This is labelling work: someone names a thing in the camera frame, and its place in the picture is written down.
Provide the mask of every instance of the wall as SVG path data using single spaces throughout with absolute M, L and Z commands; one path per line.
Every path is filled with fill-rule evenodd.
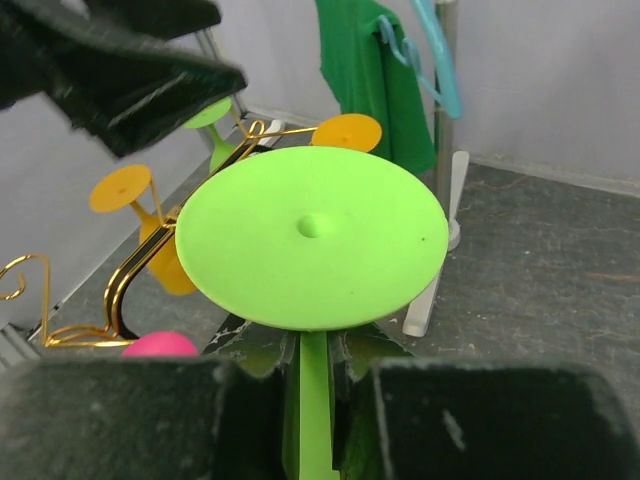
M 193 40 L 179 42 L 196 48 Z M 167 197 L 208 156 L 196 131 L 177 131 L 137 155 L 115 163 L 97 141 L 71 133 L 69 122 L 45 97 L 32 97 L 0 113 L 0 267 L 26 253 L 51 259 L 52 305 L 81 284 L 137 227 L 132 211 L 99 215 L 89 209 L 94 185 L 132 163 L 152 168 L 160 195 Z M 150 193 L 142 204 L 153 205 Z M 40 319 L 42 268 L 24 264 L 27 290 L 0 302 L 0 327 L 11 321 L 33 326 Z M 17 274 L 0 282 L 14 291 Z
M 423 41 L 409 0 L 382 3 Z M 219 4 L 216 40 L 245 68 L 250 108 L 309 121 L 338 112 L 318 70 L 313 0 Z M 460 0 L 459 10 L 460 147 L 506 167 L 640 181 L 640 2 Z M 424 44 L 422 54 L 428 68 Z

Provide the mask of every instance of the dark floor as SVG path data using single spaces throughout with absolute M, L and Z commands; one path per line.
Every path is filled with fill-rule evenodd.
M 203 164 L 166 205 L 205 172 Z M 403 336 L 401 318 L 382 329 L 419 356 L 591 365 L 618 390 L 640 431 L 640 199 L 472 165 L 458 219 L 462 242 L 445 265 L 427 335 Z M 132 235 L 54 326 L 101 323 L 107 280 L 136 246 Z M 144 272 L 129 289 L 124 315 L 138 333 L 171 328 L 204 347 L 225 312 L 200 294 L 169 297 Z

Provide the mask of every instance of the pink ball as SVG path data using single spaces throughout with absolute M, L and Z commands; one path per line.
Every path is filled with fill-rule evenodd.
M 155 332 L 140 337 L 124 352 L 123 357 L 193 357 L 198 349 L 184 335 L 176 332 Z

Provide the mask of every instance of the green shirt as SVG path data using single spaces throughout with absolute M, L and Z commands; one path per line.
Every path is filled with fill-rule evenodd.
M 382 125 L 372 152 L 418 174 L 433 167 L 435 149 L 422 109 L 416 76 L 381 41 L 378 17 L 385 15 L 398 44 L 397 17 L 372 0 L 316 0 L 322 74 L 343 113 L 362 113 Z

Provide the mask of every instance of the light blue plastic hanger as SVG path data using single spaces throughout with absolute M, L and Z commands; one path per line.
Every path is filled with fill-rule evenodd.
M 431 53 L 433 55 L 436 73 L 438 75 L 438 91 L 422 73 L 420 65 L 420 56 L 418 48 L 413 40 L 404 38 L 402 40 L 402 51 L 398 48 L 393 25 L 387 17 L 381 15 L 378 18 L 382 41 L 389 45 L 393 56 L 398 59 L 405 67 L 413 69 L 418 81 L 433 95 L 433 98 L 444 107 L 450 118 L 460 118 L 462 115 L 462 103 L 460 101 L 460 92 L 458 91 L 458 82 L 453 67 L 453 59 L 449 51 L 447 39 L 444 36 L 440 22 L 431 7 L 428 0 L 412 0 L 413 8 L 420 18 L 422 28 L 424 29 Z

